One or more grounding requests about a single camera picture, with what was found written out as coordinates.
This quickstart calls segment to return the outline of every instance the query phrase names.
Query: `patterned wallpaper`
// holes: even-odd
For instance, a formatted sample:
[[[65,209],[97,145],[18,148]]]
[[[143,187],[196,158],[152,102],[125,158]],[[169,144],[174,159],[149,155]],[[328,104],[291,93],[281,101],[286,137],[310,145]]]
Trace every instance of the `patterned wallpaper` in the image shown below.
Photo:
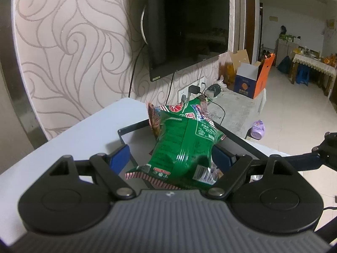
[[[132,66],[143,39],[139,20],[145,0],[13,0],[14,37],[26,89],[51,139],[128,94]],[[234,37],[230,0],[229,49]],[[228,59],[224,54],[221,60]],[[218,60],[175,74],[169,103],[180,88],[218,75]],[[149,81],[147,50],[137,62],[131,97],[163,104],[171,75]]]

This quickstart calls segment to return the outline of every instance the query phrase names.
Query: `red logo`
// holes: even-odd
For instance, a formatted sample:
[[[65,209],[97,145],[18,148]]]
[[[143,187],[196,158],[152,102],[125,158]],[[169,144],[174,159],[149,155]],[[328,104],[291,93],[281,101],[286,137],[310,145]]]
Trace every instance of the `red logo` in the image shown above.
[[[163,170],[163,169],[158,168],[158,167],[155,167],[153,170],[154,170],[154,171],[157,171],[157,172],[160,172],[160,173],[164,173],[164,174],[166,174],[166,175],[170,175],[170,174],[171,174],[171,172],[168,172],[168,171]]]
[[[182,105],[169,105],[169,109],[172,112],[179,112],[183,109],[183,106]]]
[[[186,118],[194,119],[195,120],[195,115],[193,112],[185,113]]]

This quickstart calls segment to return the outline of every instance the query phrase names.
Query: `green bag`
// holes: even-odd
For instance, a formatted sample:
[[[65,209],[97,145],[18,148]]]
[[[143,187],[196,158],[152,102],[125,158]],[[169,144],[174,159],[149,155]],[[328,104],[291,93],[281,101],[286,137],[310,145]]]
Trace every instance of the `green bag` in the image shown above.
[[[221,172],[211,168],[211,151],[223,133],[199,110],[195,113],[193,119],[162,110],[151,160],[128,171],[126,179],[142,178],[167,189],[206,190],[213,185]]]
[[[177,105],[162,105],[155,107],[151,103],[147,103],[147,111],[149,115],[149,123],[155,138],[157,139],[160,133],[160,113],[166,111],[179,115],[182,117],[197,119],[200,114],[208,116],[207,101],[203,95],[194,98],[185,103],[179,103]]]

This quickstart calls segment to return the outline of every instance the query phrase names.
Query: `purple bottle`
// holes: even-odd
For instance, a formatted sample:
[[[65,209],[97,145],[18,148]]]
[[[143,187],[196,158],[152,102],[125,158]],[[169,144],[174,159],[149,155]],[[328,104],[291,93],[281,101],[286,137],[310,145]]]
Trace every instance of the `purple bottle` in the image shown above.
[[[261,120],[254,122],[251,130],[250,136],[254,139],[260,140],[265,134],[265,126]]]

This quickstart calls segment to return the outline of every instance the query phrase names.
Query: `television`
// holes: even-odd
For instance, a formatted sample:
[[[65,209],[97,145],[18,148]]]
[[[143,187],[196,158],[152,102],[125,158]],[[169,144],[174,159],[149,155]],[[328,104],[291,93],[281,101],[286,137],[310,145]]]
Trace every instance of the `television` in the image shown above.
[[[144,10],[152,82],[228,49],[229,0],[148,0]]]

